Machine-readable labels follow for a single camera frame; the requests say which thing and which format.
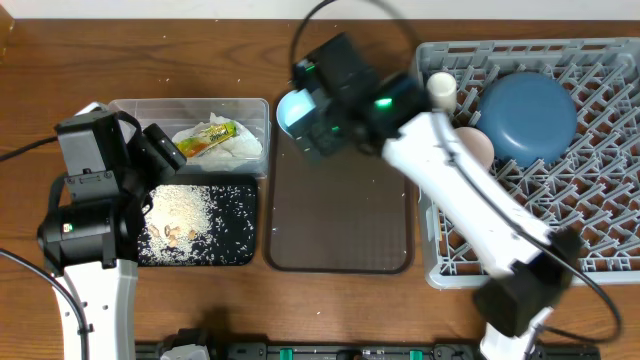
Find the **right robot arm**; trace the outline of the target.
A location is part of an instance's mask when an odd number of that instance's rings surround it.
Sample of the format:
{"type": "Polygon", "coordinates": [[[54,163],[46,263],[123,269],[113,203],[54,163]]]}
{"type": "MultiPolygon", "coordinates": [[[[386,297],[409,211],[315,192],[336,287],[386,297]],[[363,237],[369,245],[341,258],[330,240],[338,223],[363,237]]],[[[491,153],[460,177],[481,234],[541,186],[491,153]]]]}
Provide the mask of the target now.
{"type": "Polygon", "coordinates": [[[508,195],[473,158],[449,117],[405,72],[381,79],[346,34],[302,59],[289,58],[312,149],[340,141],[376,155],[409,178],[472,247],[488,280],[473,294],[487,322],[487,359],[526,359],[534,338],[575,273],[581,241],[552,230],[508,195]]]}

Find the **yellow green snack wrapper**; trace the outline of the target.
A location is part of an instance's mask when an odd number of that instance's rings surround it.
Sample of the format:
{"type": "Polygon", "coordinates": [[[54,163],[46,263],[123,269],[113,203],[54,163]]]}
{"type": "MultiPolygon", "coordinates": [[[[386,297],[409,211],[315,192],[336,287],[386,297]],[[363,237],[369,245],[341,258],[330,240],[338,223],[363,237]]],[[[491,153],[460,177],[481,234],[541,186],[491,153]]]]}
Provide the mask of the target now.
{"type": "Polygon", "coordinates": [[[180,152],[187,158],[200,156],[209,149],[235,137],[237,127],[233,121],[213,124],[194,135],[175,143],[180,152]]]}

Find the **dark blue plate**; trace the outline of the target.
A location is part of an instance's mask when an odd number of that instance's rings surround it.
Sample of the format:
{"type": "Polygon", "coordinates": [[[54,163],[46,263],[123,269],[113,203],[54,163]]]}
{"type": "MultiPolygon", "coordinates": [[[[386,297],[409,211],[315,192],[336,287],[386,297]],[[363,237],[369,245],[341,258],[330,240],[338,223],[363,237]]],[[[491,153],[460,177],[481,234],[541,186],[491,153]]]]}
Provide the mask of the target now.
{"type": "Polygon", "coordinates": [[[495,157],[520,167],[560,159],[576,134],[577,110],[569,92],[539,73],[499,79],[481,96],[478,111],[476,127],[492,142],[495,157]]]}

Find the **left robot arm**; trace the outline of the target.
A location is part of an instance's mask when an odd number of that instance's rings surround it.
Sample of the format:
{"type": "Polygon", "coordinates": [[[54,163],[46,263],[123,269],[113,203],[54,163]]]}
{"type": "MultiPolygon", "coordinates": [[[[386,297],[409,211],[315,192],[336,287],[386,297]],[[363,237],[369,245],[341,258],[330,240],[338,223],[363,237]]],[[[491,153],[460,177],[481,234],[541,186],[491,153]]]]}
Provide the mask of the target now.
{"type": "Polygon", "coordinates": [[[162,129],[94,102],[54,128],[66,172],[38,228],[67,359],[133,359],[137,240],[150,193],[186,164],[162,129]]]}

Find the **cream white cup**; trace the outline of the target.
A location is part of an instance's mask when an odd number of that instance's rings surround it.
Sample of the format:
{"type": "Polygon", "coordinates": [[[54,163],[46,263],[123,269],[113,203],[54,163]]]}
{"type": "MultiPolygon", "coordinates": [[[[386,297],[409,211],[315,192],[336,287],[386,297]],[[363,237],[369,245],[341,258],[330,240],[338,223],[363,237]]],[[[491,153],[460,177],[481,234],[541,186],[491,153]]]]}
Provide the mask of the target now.
{"type": "Polygon", "coordinates": [[[433,73],[426,83],[433,107],[452,114],[457,105],[457,82],[453,75],[447,72],[433,73]]]}

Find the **white napkin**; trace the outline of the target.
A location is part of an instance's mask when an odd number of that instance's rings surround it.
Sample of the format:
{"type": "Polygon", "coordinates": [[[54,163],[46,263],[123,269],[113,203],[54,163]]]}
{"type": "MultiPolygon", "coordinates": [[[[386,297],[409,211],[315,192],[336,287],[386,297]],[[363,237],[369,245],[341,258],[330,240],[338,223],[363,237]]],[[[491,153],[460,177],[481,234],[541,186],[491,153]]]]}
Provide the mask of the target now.
{"type": "Polygon", "coordinates": [[[208,122],[200,122],[194,127],[179,131],[173,136],[172,142],[175,144],[176,142],[188,138],[210,125],[221,124],[229,121],[233,121],[237,127],[238,132],[235,137],[209,149],[200,156],[187,159],[191,161],[212,161],[221,158],[257,158],[263,150],[263,146],[258,138],[240,122],[224,116],[218,116],[215,113],[210,114],[208,122]]]}

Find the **light blue bowl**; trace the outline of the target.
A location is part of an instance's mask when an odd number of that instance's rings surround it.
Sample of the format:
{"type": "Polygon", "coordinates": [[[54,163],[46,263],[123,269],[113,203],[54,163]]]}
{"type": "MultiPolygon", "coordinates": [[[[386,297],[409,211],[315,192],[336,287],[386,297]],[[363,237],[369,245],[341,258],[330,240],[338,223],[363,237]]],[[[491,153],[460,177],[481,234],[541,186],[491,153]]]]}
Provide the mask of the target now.
{"type": "Polygon", "coordinates": [[[306,90],[291,90],[279,101],[276,108],[276,120],[281,130],[291,135],[291,126],[301,120],[315,108],[315,102],[306,90]]]}

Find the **pink bowl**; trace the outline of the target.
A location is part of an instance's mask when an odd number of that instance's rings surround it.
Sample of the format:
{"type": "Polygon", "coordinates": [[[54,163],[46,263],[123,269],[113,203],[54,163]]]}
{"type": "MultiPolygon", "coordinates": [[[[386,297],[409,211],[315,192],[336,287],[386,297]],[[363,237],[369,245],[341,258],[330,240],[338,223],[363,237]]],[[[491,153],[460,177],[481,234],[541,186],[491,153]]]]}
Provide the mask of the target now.
{"type": "Polygon", "coordinates": [[[454,132],[477,162],[486,170],[489,170],[495,156],[494,147],[490,139],[483,132],[473,127],[459,127],[454,132]]]}

